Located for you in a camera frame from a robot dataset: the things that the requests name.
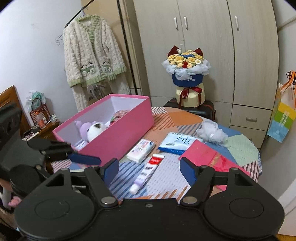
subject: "pink gift box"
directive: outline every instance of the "pink gift box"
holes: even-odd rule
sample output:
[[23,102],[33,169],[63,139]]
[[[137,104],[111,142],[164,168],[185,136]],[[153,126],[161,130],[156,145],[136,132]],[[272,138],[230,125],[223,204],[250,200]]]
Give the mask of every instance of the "pink gift box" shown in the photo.
[[97,138],[82,148],[79,153],[96,156],[103,166],[112,158],[120,160],[153,126],[150,98],[147,96],[110,94],[53,130],[59,141],[73,146],[81,140],[74,121],[107,123],[119,110],[129,110],[121,119],[103,131]]

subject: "toothpaste tube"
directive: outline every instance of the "toothpaste tube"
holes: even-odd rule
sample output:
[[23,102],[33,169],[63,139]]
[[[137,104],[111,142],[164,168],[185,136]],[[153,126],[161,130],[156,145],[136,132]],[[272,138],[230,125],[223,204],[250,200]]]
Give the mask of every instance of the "toothpaste tube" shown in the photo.
[[164,158],[164,155],[153,154],[149,162],[145,165],[144,169],[131,186],[129,190],[131,194],[136,194],[144,186]]

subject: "plush toy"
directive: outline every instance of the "plush toy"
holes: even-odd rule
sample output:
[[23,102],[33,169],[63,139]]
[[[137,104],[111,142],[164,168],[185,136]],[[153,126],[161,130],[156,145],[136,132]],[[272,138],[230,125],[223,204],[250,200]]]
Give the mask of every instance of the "plush toy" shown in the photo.
[[87,131],[93,124],[97,123],[97,121],[94,121],[93,123],[90,123],[90,122],[82,123],[82,121],[78,120],[78,121],[75,121],[74,123],[78,129],[78,132],[80,133],[81,138],[86,142],[89,142],[87,138]]
[[92,123],[82,123],[78,120],[74,123],[80,133],[81,138],[86,142],[91,142],[107,128],[107,126],[104,123],[98,121],[94,121]]
[[104,130],[107,129],[107,126],[102,122],[96,122],[92,124],[91,127],[87,131],[87,139],[91,142],[98,135],[100,135]]

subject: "red bow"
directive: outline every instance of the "red bow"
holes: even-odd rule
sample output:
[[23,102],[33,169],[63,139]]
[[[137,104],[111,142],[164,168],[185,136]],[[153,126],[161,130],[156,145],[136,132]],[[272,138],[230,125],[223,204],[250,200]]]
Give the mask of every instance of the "red bow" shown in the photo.
[[199,105],[201,105],[201,102],[202,102],[202,97],[201,97],[201,93],[202,93],[202,88],[199,88],[199,87],[190,87],[190,88],[184,88],[181,93],[180,93],[180,101],[179,101],[179,108],[181,109],[181,106],[182,106],[182,99],[186,99],[189,95],[189,89],[192,89],[194,90],[195,92],[198,93],[198,102],[199,102]]

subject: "bag handle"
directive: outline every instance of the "bag handle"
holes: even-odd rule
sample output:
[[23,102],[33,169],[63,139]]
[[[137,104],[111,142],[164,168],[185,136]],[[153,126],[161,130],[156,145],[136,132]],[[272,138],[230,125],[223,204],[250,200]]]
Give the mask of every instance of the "bag handle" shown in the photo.
[[[280,88],[281,93],[284,93],[287,88],[289,88],[291,85],[293,85],[293,81],[296,78],[296,73],[295,71],[290,71],[289,74],[287,74],[288,81]],[[293,88],[293,95],[294,95],[294,110],[296,109],[296,88]]]

